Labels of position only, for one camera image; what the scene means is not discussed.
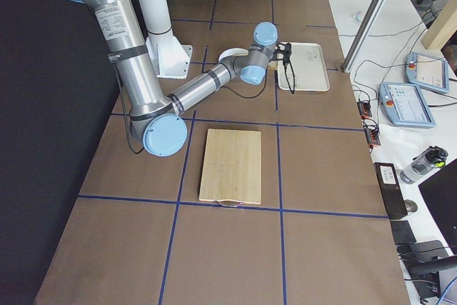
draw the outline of white tray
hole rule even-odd
[[[295,71],[296,91],[325,92],[330,89],[326,64],[323,60],[322,48],[315,43],[291,43],[291,64]],[[292,85],[292,69],[287,67],[288,81]],[[284,67],[278,61],[278,85],[280,89],[289,90]]]

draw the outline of water bottle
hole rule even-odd
[[[400,179],[407,184],[413,184],[432,169],[443,167],[446,164],[447,157],[448,152],[443,148],[429,146],[400,172]]]

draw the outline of wooden cutting board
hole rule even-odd
[[[199,199],[261,203],[260,131],[208,130]]]

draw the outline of computer monitor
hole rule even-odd
[[[419,189],[444,239],[457,254],[457,160],[426,179]],[[441,290],[456,276],[456,268],[440,271]],[[457,284],[449,289],[444,299],[457,304]]]

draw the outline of metal frame post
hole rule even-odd
[[[344,60],[341,67],[345,73],[351,72],[352,65],[373,25],[376,17],[379,15],[386,0],[372,0],[365,17],[357,31],[356,38],[354,39],[351,48],[349,49],[348,56]]]

